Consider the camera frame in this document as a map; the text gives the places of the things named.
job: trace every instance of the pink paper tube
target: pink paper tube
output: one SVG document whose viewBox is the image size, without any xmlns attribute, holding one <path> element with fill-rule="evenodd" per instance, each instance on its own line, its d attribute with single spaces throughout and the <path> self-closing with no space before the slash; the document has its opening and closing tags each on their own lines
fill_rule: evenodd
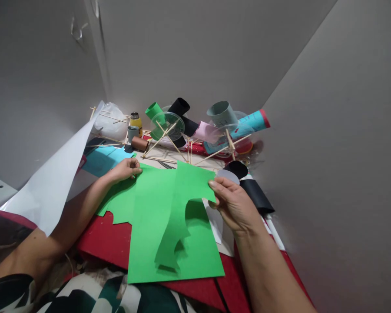
<svg viewBox="0 0 391 313">
<path fill-rule="evenodd" d="M 217 127 L 201 121 L 193 137 L 207 141 L 208 143 L 215 143 L 217 141 L 217 137 L 212 135 L 215 130 L 217 130 Z"/>
</svg>

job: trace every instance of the scissors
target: scissors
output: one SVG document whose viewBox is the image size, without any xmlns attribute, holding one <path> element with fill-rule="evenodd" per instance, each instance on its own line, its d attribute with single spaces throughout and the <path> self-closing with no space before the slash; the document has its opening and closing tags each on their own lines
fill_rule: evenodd
<svg viewBox="0 0 391 313">
<path fill-rule="evenodd" d="M 176 169 L 175 167 L 172 167 L 170 165 L 168 165 L 167 163 L 165 162 L 162 162 L 162 161 L 158 161 L 164 168 L 167 168 L 167 169 Z"/>
</svg>

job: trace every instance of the left hand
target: left hand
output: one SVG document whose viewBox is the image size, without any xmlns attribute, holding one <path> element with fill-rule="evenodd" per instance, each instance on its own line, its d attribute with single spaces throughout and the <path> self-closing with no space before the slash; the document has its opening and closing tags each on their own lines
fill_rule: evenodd
<svg viewBox="0 0 391 313">
<path fill-rule="evenodd" d="M 142 173 L 140 164 L 137 159 L 123 159 L 119 164 L 107 172 L 105 175 L 111 182 L 118 183 L 122 180 L 131 177 L 135 178 L 134 175 Z"/>
</svg>

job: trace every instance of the forearm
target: forearm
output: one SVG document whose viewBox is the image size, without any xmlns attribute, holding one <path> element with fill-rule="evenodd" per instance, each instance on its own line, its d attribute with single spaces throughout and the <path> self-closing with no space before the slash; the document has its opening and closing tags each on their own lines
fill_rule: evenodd
<svg viewBox="0 0 391 313">
<path fill-rule="evenodd" d="M 315 312 L 265 227 L 235 239 L 254 312 Z"/>
<path fill-rule="evenodd" d="M 15 273 L 27 273 L 40 287 L 54 263 L 66 253 L 84 231 L 112 185 L 103 176 L 68 202 L 49 237 L 36 228 L 0 264 L 0 278 Z"/>
</svg>

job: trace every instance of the patterned clothing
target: patterned clothing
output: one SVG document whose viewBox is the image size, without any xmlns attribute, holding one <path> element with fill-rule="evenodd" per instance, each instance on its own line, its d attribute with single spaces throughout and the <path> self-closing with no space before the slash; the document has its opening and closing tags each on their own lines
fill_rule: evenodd
<svg viewBox="0 0 391 313">
<path fill-rule="evenodd" d="M 0 279 L 0 312 L 195 313 L 183 296 L 166 287 L 126 282 L 124 273 L 103 269 L 75 276 L 57 291 L 34 301 L 33 278 L 9 275 Z"/>
</svg>

